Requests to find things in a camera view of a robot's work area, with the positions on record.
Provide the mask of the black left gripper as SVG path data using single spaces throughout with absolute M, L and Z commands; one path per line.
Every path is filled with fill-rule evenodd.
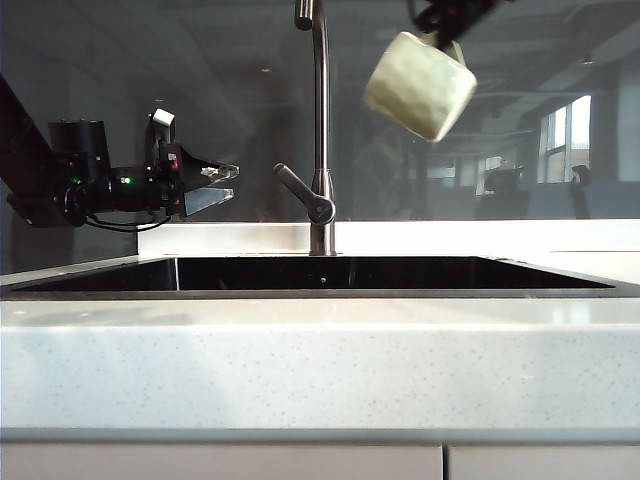
M 149 211 L 191 216 L 234 197 L 230 188 L 201 187 L 185 193 L 187 184 L 215 184 L 236 178 L 240 168 L 233 155 L 205 159 L 178 143 L 148 140 L 145 145 L 144 192 Z

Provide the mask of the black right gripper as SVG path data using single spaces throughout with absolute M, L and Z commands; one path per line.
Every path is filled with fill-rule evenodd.
M 408 15 L 417 30 L 437 31 L 436 47 L 446 50 L 500 4 L 495 0 L 442 0 L 418 7 L 415 0 L 408 0 Z

